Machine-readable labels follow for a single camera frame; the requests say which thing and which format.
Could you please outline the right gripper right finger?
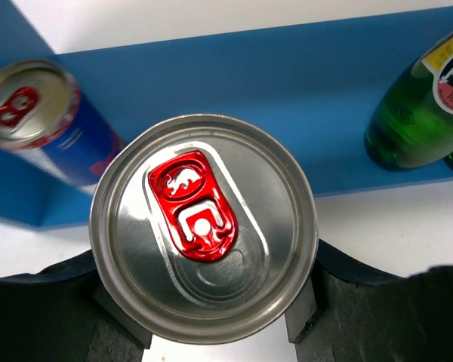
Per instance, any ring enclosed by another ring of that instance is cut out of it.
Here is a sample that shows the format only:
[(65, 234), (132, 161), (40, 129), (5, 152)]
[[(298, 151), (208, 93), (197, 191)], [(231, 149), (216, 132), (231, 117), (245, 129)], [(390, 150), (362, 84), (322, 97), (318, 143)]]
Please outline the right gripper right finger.
[(453, 265), (401, 278), (320, 241), (285, 321), (298, 361), (453, 361)]

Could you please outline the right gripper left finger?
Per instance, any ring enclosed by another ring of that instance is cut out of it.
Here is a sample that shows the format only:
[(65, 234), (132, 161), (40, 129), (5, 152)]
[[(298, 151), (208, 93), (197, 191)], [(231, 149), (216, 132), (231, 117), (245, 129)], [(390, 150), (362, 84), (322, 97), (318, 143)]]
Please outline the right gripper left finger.
[(0, 361), (140, 361), (152, 337), (106, 292), (91, 251), (0, 278)]

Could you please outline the energy drink can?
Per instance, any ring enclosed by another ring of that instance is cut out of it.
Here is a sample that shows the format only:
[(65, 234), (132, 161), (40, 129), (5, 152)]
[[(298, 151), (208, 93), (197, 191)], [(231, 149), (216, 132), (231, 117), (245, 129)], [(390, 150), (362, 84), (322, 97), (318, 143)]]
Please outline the energy drink can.
[(60, 64), (0, 68), (0, 149), (92, 195), (124, 145)]
[(319, 237), (310, 183), (265, 131), (224, 115), (162, 121), (103, 173), (89, 237), (117, 306), (175, 342), (216, 345), (277, 320)]

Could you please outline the green glass bottle front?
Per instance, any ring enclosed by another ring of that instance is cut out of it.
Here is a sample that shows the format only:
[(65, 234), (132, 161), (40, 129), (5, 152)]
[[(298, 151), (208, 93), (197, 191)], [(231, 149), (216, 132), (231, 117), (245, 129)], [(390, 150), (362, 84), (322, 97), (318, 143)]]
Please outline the green glass bottle front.
[(453, 32), (392, 83), (366, 128), (364, 145), (385, 170), (422, 167), (453, 152)]

